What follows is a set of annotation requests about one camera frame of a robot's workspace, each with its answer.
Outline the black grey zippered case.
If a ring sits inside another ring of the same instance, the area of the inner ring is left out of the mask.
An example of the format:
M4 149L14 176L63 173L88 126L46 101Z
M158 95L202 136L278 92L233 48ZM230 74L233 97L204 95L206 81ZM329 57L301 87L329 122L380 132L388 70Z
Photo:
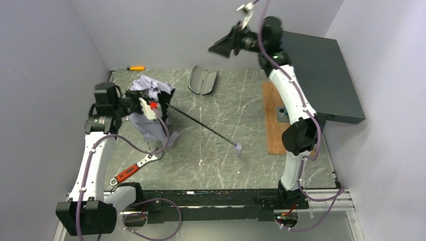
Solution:
M207 70L195 65L191 71L188 89L197 95L208 95L214 90L217 70Z

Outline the lilac folding umbrella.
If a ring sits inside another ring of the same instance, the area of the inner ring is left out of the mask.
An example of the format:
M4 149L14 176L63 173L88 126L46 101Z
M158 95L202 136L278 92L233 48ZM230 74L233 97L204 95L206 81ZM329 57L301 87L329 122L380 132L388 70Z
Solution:
M142 108L141 114L144 115L148 120L154 120L157 119L160 124L165 128L166 132L166 144L169 143L170 140L170 132L167 128L167 125L165 121L162 119L165 115L162 113L163 110L165 110L167 107L171 108L172 110L182 114L186 118L194 121L195 123L199 124L201 127L211 131L218 137L222 138L226 142L230 143L237 152L242 151L242 146L238 143L235 143L228 138L224 137L223 135L219 134L212 128L208 127L201 121L195 119L194 117L190 116L189 114L185 113L184 111L178 109L177 107L170 104L170 101L167 100L167 97L161 97L160 94L164 93L169 97L172 97L174 94L174 86L169 83L163 83L161 81L158 81L154 78L148 77L146 75L140 75L140 78L133 81L130 91L134 92L135 94L139 94L140 96L137 97L137 99L140 102L140 106Z

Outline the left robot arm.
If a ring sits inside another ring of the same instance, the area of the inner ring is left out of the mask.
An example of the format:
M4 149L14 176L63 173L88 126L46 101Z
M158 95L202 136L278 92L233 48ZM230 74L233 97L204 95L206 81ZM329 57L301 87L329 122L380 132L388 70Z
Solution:
M67 199L56 206L56 215L71 236L83 240L86 235L112 233L117 217L126 208L143 206L145 197L140 184L123 183L108 197L104 182L111 151L117 139L122 118L141 112L142 91L127 90L125 94L112 82L94 87L95 102L84 124L85 149L79 173Z

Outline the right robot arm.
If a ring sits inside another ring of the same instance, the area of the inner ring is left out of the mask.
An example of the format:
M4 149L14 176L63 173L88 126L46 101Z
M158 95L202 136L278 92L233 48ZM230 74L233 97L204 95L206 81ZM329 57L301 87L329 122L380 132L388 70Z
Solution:
M287 153L278 196L293 201L303 196L304 163L312 159L311 152L321 143L326 120L317 114L303 93L293 63L281 46L282 36L282 23L277 17L266 17L258 32L238 22L208 51L225 58L238 55L241 50L258 54L258 63L276 88L289 118L290 126L281 135Z

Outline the dark teal flat box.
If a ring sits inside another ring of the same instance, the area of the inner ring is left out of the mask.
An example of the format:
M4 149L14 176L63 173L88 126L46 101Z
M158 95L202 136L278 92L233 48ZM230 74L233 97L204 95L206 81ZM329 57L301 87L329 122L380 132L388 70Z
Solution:
M313 108L328 121L359 124L365 114L336 40L285 31L282 48Z

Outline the brown wooden board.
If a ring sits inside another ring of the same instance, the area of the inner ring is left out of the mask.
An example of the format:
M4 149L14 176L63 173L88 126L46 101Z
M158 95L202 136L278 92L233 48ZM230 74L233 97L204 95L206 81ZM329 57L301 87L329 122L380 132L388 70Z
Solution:
M277 89L270 81L262 82L262 93L267 152L270 155L286 155L286 149L282 143L281 135L290 127L290 123L279 122L276 114L278 107L284 107L284 102Z

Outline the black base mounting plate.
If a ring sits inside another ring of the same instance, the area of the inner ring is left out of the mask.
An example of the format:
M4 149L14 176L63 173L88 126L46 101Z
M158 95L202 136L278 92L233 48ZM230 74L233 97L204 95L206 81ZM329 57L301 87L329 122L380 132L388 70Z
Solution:
M149 203L135 211L144 212L149 224L179 220L273 221L279 213L309 208L305 197L285 201L276 188L144 190L142 193Z

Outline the orange handled tool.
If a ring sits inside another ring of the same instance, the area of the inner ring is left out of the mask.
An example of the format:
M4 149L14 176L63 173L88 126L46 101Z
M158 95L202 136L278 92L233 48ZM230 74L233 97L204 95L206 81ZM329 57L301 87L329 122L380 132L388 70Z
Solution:
M131 67L128 67L127 70L129 70L129 71L144 71L145 67L144 66L131 66Z

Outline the red handled adjustable wrench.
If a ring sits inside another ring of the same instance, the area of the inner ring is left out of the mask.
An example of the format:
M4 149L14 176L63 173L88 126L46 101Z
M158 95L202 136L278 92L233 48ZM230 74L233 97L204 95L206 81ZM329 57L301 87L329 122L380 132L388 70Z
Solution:
M161 152L160 155L147 154L143 159L134 163L127 169L123 170L117 174L114 178L110 180L110 186L117 187L119 184L124 183L128 178L138 172L146 164L162 159L164 153Z

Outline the metal bracket on board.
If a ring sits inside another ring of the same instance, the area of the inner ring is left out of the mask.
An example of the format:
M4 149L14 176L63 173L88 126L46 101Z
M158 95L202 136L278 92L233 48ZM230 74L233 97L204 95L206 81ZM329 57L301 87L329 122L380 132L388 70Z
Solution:
M279 123L290 123L288 112L285 106L277 106L275 108L276 119Z

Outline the aluminium frame rail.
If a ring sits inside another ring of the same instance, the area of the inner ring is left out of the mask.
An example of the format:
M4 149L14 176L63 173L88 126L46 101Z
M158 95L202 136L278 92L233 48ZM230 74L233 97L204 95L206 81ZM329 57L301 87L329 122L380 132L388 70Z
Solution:
M348 190L335 201L326 199L332 189L307 189L307 196L296 193L292 198L277 189L224 190L143 190L135 187L136 198L130 207L119 209L111 201L123 197L126 187L103 193L104 200L90 197L82 203L81 229L83 235L110 234L117 225L119 214L147 214L151 223L170 221L173 207L179 207L181 221L257 219L271 221L272 216L288 217L297 211L356 211Z

